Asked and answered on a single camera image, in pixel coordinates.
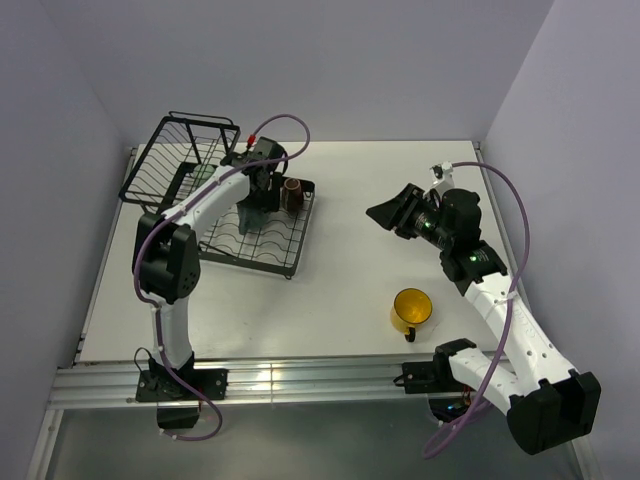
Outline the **yellow mug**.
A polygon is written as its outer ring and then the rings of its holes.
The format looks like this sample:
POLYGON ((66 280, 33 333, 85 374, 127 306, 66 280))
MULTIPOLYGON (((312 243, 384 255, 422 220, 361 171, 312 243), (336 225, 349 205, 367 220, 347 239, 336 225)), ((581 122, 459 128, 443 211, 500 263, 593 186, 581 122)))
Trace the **yellow mug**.
POLYGON ((416 339, 418 329, 427 323, 433 312, 431 298, 416 288, 400 291, 390 310, 390 322, 408 343, 416 339))

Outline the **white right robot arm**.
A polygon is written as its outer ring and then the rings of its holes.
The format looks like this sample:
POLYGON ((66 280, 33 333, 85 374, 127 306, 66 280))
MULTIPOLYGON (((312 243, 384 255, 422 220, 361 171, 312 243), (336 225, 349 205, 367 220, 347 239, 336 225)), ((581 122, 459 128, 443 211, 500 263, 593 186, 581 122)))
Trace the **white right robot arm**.
POLYGON ((366 214, 401 238, 422 238, 439 250, 446 277, 498 340, 497 355, 512 366, 494 365, 468 339, 453 340, 436 349, 438 386, 474 389, 505 415, 516 444, 530 455, 592 431, 601 385, 552 345, 513 289, 506 265, 481 238, 478 194, 458 188, 424 192, 409 184, 366 214))

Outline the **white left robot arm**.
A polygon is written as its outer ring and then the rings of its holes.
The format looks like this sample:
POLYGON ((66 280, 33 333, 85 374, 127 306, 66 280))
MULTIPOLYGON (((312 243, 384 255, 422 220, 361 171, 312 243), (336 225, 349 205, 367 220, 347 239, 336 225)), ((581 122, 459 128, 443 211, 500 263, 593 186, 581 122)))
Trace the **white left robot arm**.
POLYGON ((230 209, 239 231, 253 233, 280 207, 281 175, 288 161, 276 141, 252 136, 204 183, 179 203, 143 215, 137 225, 132 273, 138 299, 151 309, 153 348, 141 374, 146 389, 171 399, 204 396, 189 339, 189 298, 201 276, 199 241, 230 209))

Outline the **dark maroon mug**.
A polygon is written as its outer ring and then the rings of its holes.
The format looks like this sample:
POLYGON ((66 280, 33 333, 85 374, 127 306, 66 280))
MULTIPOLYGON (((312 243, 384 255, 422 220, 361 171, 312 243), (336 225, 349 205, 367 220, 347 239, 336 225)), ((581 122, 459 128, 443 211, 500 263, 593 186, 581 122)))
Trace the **dark maroon mug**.
POLYGON ((304 204, 302 185, 299 179, 287 178, 281 189, 281 203, 290 214, 298 213, 304 204))

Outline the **pale green cup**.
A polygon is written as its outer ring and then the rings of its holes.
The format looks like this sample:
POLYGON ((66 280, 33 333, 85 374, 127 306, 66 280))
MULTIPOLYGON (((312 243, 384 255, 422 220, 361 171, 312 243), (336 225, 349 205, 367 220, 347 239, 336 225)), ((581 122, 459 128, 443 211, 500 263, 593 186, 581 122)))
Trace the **pale green cup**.
POLYGON ((216 170, 215 165, 197 164, 194 167, 193 171, 191 172, 193 186, 195 188, 199 188, 215 173, 215 170, 216 170))

